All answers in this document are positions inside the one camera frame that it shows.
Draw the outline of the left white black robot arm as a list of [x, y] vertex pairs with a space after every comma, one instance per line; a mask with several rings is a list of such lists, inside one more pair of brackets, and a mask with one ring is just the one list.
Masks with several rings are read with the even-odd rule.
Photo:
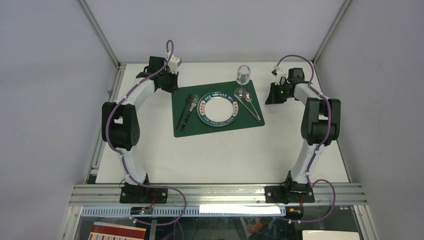
[[173, 54], [167, 58], [151, 56], [128, 92], [120, 100], [102, 105], [102, 139], [117, 154], [125, 173], [124, 187], [131, 190], [131, 197], [138, 203], [149, 200], [152, 187], [147, 172], [136, 159], [136, 145], [141, 135], [137, 111], [158, 89], [168, 93], [178, 89], [180, 64], [181, 59]]

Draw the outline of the clear drinking glass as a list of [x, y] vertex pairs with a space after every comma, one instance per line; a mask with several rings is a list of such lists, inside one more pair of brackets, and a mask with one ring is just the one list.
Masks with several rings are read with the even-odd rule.
[[238, 67], [236, 72], [236, 82], [238, 84], [238, 87], [234, 90], [234, 93], [239, 96], [240, 98], [243, 98], [246, 89], [244, 86], [249, 83], [251, 80], [251, 69], [248, 65], [241, 65]]

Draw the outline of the white box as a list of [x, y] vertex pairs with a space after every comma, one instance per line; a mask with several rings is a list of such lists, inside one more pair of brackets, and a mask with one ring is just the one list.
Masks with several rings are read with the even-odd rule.
[[360, 240], [358, 232], [337, 230], [303, 230], [303, 240]]

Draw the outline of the silver spoon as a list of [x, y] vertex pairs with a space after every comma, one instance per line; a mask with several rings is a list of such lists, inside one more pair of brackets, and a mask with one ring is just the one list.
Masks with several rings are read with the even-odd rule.
[[261, 119], [261, 117], [260, 117], [260, 115], [259, 115], [258, 111], [256, 110], [255, 106], [253, 105], [253, 98], [252, 98], [252, 96], [251, 96], [251, 94], [250, 94], [249, 92], [246, 92], [246, 93], [244, 94], [244, 99], [245, 99], [248, 103], [250, 103], [250, 105], [252, 106], [252, 108], [253, 108], [253, 110], [254, 110], [254, 112], [255, 112], [255, 114], [256, 114], [256, 118], [257, 118], [259, 121], [261, 121], [262, 119]]

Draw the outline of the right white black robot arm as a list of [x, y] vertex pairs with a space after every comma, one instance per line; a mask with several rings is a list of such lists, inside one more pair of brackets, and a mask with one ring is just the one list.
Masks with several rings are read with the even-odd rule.
[[266, 105], [283, 104], [295, 99], [304, 105], [300, 133], [303, 144], [297, 161], [280, 188], [283, 198], [296, 202], [301, 196], [312, 194], [311, 177], [324, 150], [340, 134], [341, 101], [328, 98], [305, 80], [302, 68], [290, 68], [284, 73], [278, 66], [272, 70]]

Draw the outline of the white plate teal rim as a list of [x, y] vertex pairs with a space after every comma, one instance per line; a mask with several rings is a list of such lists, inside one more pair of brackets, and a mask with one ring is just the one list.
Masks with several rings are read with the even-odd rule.
[[197, 104], [197, 115], [206, 125], [224, 127], [235, 121], [239, 105], [235, 97], [224, 91], [205, 94]]

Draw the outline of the silver table knife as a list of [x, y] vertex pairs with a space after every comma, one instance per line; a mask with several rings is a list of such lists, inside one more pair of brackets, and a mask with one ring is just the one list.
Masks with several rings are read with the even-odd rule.
[[259, 120], [259, 118], [257, 117], [257, 115], [255, 113], [253, 113], [247, 106], [246, 104], [242, 101], [242, 99], [237, 95], [237, 94], [233, 94], [233, 96], [246, 108], [246, 110], [260, 123], [261, 121]]

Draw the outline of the orange object under table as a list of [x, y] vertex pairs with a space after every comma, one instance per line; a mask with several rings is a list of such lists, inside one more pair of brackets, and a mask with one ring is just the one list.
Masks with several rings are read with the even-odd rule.
[[265, 227], [267, 224], [268, 224], [268, 222], [266, 220], [260, 220], [259, 218], [257, 218], [255, 223], [252, 223], [252, 224], [249, 223], [247, 225], [247, 231], [250, 234], [255, 234], [260, 229], [262, 229], [263, 227]]

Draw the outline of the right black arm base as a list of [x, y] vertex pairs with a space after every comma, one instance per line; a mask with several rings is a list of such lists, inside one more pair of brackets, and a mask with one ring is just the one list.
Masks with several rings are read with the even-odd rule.
[[278, 204], [300, 204], [303, 203], [314, 203], [315, 196], [313, 190], [309, 187], [302, 187], [301, 191], [289, 190], [283, 185], [265, 186], [264, 196], [266, 203], [278, 203]]

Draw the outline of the silver fork dark handle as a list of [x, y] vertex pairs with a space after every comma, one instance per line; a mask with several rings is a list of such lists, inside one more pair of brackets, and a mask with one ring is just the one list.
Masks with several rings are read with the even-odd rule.
[[194, 98], [193, 98], [193, 100], [191, 102], [191, 106], [189, 108], [189, 111], [188, 111], [188, 113], [187, 113], [187, 115], [186, 115], [186, 117], [185, 117], [185, 119], [183, 121], [183, 124], [182, 124], [181, 128], [180, 128], [180, 131], [181, 132], [184, 131], [184, 129], [185, 129], [186, 125], [187, 125], [187, 122], [188, 122], [188, 120], [189, 120], [189, 118], [191, 116], [191, 113], [192, 113], [193, 109], [197, 106], [197, 104], [199, 102], [199, 98], [200, 98], [200, 96], [198, 94], [196, 94], [194, 96]]

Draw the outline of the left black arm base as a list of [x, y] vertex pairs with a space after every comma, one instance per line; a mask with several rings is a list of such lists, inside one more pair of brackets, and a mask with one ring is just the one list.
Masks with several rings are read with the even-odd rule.
[[151, 204], [153, 202], [166, 204], [168, 202], [168, 190], [125, 184], [121, 187], [119, 202], [121, 204]]

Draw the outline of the dark green placemat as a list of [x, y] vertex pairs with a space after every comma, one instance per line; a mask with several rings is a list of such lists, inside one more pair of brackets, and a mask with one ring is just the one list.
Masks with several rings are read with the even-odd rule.
[[[234, 90], [238, 87], [238, 84], [235, 81], [227, 81], [227, 82], [219, 82], [219, 83], [210, 83], [203, 85], [194, 85], [187, 87], [180, 87], [176, 92], [171, 94], [171, 105], [172, 105], [172, 122], [173, 122], [173, 135], [176, 138], [180, 137], [188, 137], [195, 135], [203, 135], [203, 134], [211, 134], [232, 130], [240, 130], [247, 128], [255, 128], [262, 127], [265, 125], [265, 118], [263, 117], [263, 113], [261, 110], [261, 106], [259, 103], [259, 99], [256, 93], [255, 85], [253, 81], [250, 81], [248, 84], [244, 86], [246, 91], [252, 96], [252, 103], [256, 108], [258, 114], [261, 117], [261, 122], [258, 122], [248, 111], [247, 109], [240, 104], [240, 111], [231, 124], [222, 126], [222, 127], [212, 127], [203, 123], [197, 113], [197, 109], [194, 109], [190, 115], [188, 123], [183, 131], [180, 131], [182, 123], [189, 111], [190, 104], [187, 106], [184, 115], [182, 117], [181, 123], [176, 129], [180, 114], [184, 108], [184, 102], [189, 93], [192, 94], [192, 98], [195, 95], [199, 95], [199, 97], [203, 97], [205, 94], [210, 92], [226, 92], [228, 94], [233, 94]], [[252, 109], [251, 104], [248, 102], [245, 103], [250, 109]]]

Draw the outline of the aluminium frame rail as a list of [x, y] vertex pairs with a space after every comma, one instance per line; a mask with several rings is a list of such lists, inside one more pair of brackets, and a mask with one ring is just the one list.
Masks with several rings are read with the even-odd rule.
[[[167, 206], [206, 204], [266, 206], [265, 184], [174, 184], [168, 191]], [[335, 205], [367, 205], [359, 183], [335, 183]], [[70, 197], [71, 206], [117, 206], [121, 188], [118, 184], [77, 184]]]

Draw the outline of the red striped book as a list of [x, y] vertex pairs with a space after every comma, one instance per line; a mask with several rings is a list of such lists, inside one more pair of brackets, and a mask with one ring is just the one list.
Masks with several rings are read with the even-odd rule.
[[147, 229], [142, 227], [95, 222], [88, 240], [144, 240]]

